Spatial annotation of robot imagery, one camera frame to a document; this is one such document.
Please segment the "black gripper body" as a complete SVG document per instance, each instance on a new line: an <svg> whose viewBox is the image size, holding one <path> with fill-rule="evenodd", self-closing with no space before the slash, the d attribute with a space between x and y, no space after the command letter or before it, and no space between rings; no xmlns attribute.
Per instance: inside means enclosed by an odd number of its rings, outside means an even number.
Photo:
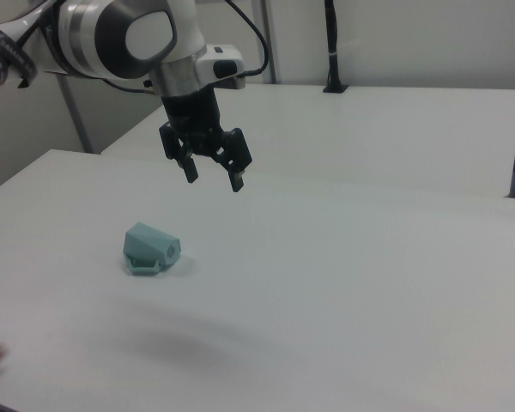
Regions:
<svg viewBox="0 0 515 412"><path fill-rule="evenodd" d="M182 148L194 155L226 156L228 134L220 125L220 111L213 88L176 97L162 97L168 122L161 126L166 157L181 157Z"/></svg>

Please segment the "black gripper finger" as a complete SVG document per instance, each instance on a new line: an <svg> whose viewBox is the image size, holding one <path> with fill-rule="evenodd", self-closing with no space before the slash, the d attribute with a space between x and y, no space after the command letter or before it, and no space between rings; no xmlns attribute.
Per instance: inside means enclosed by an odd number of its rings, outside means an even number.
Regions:
<svg viewBox="0 0 515 412"><path fill-rule="evenodd" d="M233 192L239 192L244 187L245 170L252 163L241 129L235 128L220 134L220 146L215 152L215 161L227 171Z"/></svg>
<svg viewBox="0 0 515 412"><path fill-rule="evenodd" d="M163 124L159 132L165 156L169 160L176 161L184 171L187 181L192 184L198 178L198 172L192 159L191 145L184 142L181 139L181 133L178 133L169 123Z"/></svg>

